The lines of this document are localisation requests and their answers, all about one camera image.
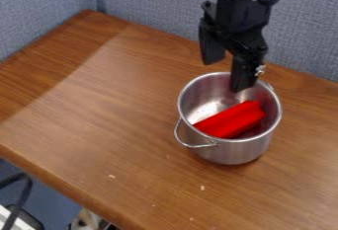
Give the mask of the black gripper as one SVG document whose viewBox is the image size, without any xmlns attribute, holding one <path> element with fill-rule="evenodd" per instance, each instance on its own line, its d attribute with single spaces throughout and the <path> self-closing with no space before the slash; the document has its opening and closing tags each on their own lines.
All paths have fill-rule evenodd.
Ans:
<svg viewBox="0 0 338 230">
<path fill-rule="evenodd" d="M 202 62 L 211 65 L 233 54 L 230 89 L 238 93 L 255 86 L 266 71 L 269 46 L 263 28 L 277 0 L 217 0 L 202 3 L 198 28 Z"/>
</svg>

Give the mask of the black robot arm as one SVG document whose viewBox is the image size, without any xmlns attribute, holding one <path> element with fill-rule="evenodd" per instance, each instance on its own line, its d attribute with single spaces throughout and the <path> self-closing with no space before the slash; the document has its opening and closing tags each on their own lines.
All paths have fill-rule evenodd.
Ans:
<svg viewBox="0 0 338 230">
<path fill-rule="evenodd" d="M 255 86 L 265 73 L 269 45 L 263 28 L 273 7 L 281 0 L 217 0 L 201 4 L 203 17 L 198 26 L 202 61 L 219 62 L 233 55 L 230 89 L 238 93 Z"/>
</svg>

